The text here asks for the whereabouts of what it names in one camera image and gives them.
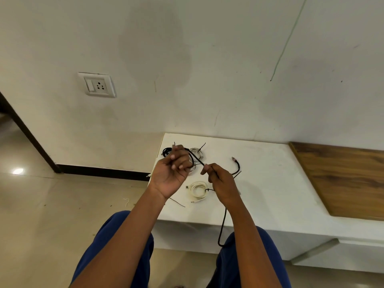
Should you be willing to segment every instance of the white countertop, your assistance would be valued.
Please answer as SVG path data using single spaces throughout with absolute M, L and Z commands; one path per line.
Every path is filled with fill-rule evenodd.
M 206 143 L 202 148 L 203 162 L 215 162 L 230 172 L 237 170 L 231 159 L 235 157 L 242 170 L 235 181 L 243 202 L 255 224 L 266 230 L 384 241 L 384 222 L 330 216 L 286 144 L 166 133 L 157 160 L 162 158 L 162 150 L 174 142 L 188 148 L 200 148 Z M 193 198 L 186 185 L 204 181 L 209 188 L 212 187 L 208 175 L 200 175 L 201 169 L 202 166 L 197 165 L 172 196 L 185 207 L 168 200 L 160 213 L 160 220 L 222 224 L 225 208 L 215 192 L 209 191 L 205 200 L 191 203 Z M 233 226 L 229 214 L 225 226 Z

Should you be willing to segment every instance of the hand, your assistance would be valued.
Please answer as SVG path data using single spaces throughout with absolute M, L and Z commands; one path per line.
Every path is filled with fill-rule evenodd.
M 204 165 L 201 174 L 208 173 L 208 181 L 217 194 L 217 198 L 228 210 L 242 203 L 233 175 L 218 164 Z
M 173 145 L 170 154 L 157 162 L 148 187 L 168 199 L 184 183 L 191 167 L 189 152 L 182 145 Z

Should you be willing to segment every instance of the palm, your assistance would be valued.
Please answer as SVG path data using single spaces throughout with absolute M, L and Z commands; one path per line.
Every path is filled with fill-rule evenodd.
M 151 184 L 166 198 L 172 196 L 183 184 L 188 173 L 186 170 L 173 170 L 170 165 L 159 161 L 152 173 Z

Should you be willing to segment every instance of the person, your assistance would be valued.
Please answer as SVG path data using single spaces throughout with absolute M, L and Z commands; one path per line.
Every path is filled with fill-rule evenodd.
M 100 228 L 76 267 L 71 288 L 148 286 L 154 247 L 151 230 L 190 167 L 189 152 L 173 145 L 171 153 L 157 162 L 151 182 L 132 211 L 115 213 Z M 208 287 L 291 288 L 277 248 L 267 232 L 255 226 L 232 175 L 217 164 L 204 165 L 201 174 L 206 173 L 234 229 L 218 254 Z

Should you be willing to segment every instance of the blue trouser leg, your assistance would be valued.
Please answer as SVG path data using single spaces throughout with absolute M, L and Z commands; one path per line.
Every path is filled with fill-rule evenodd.
M 283 288 L 291 288 L 291 283 L 285 270 L 283 260 L 281 259 L 280 253 L 271 237 L 262 228 L 257 227 L 257 230 L 263 241 L 264 248 L 268 254 L 269 260 L 272 263 L 273 269 L 280 280 L 281 286 Z M 232 244 L 228 247 L 222 248 L 218 254 L 216 260 L 216 270 L 207 288 L 241 287 L 235 246 L 235 234 L 231 233 L 225 243 Z
M 93 243 L 87 248 L 84 255 L 81 257 L 76 270 L 74 272 L 72 282 L 81 273 L 81 271 L 89 264 L 89 262 L 101 251 L 101 249 L 109 242 L 115 232 L 119 229 L 123 221 L 127 218 L 130 211 L 120 211 L 112 215 L 100 228 L 96 234 Z M 149 282 L 149 259 L 153 252 L 153 236 L 149 236 L 147 244 L 141 255 L 139 264 L 136 269 L 135 276 L 132 281 L 132 288 L 143 288 L 148 286 Z

